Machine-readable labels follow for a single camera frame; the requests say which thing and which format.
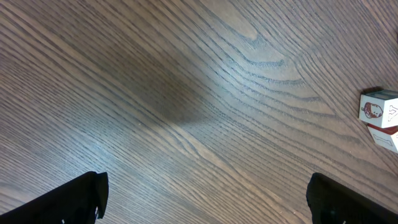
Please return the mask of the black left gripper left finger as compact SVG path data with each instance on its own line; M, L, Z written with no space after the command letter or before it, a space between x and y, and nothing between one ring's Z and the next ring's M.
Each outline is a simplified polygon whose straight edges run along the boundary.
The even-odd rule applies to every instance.
M89 171L1 215L1 223L94 223L104 217L108 174Z

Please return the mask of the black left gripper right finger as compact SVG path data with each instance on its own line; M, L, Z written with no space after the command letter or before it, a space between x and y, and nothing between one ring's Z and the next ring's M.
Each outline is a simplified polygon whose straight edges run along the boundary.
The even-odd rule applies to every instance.
M397 214L335 180L314 173L306 199L313 224L397 224Z

